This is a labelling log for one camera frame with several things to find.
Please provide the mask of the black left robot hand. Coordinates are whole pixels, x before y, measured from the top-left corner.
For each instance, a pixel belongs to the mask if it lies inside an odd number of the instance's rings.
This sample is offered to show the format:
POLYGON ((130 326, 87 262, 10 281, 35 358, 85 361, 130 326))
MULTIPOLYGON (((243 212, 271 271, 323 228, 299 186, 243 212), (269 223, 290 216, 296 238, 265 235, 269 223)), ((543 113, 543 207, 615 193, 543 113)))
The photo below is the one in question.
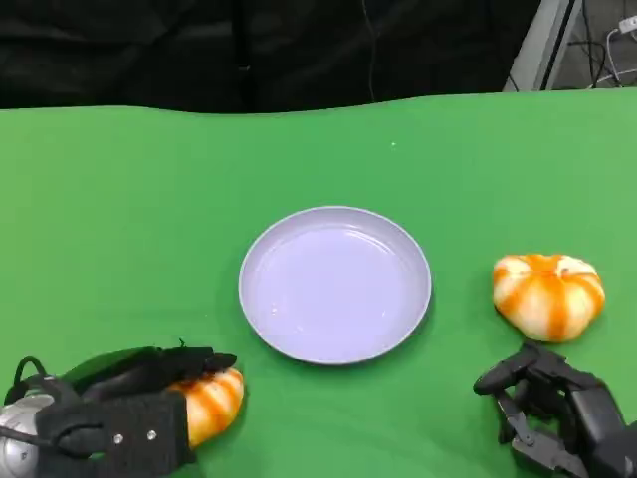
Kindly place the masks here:
POLYGON ((232 367, 237 356, 210 346, 145 346, 99 354, 62 375, 84 401, 158 393, 232 367))

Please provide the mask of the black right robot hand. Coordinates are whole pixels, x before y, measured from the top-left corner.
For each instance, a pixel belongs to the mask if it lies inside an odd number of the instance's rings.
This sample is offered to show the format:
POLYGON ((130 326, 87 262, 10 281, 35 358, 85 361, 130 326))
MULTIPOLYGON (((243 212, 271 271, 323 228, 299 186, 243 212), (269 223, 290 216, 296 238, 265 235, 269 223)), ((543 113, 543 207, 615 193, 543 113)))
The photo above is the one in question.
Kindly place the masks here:
POLYGON ((500 420, 498 441, 518 466, 543 477, 634 477, 636 423, 606 383, 526 340, 474 384, 500 420))

